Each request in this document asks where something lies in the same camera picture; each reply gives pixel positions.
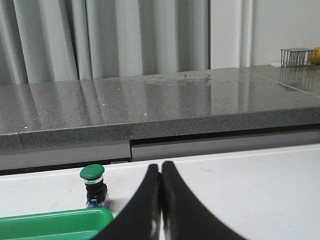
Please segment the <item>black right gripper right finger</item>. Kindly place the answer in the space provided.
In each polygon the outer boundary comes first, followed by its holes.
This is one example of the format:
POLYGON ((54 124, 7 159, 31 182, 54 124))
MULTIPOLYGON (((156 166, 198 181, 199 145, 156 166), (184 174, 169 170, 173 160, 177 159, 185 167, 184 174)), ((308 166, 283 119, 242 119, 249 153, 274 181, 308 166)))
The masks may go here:
POLYGON ((213 215, 184 182, 175 164, 162 164, 162 214, 166 240, 243 240, 213 215))

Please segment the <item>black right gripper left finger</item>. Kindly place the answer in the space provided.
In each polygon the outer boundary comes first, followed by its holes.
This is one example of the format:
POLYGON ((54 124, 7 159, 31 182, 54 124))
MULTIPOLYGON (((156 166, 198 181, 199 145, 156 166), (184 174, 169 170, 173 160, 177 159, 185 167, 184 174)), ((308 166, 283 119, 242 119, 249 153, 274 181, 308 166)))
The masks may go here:
POLYGON ((150 164, 133 197, 94 240, 158 240, 161 224, 161 174, 150 164))

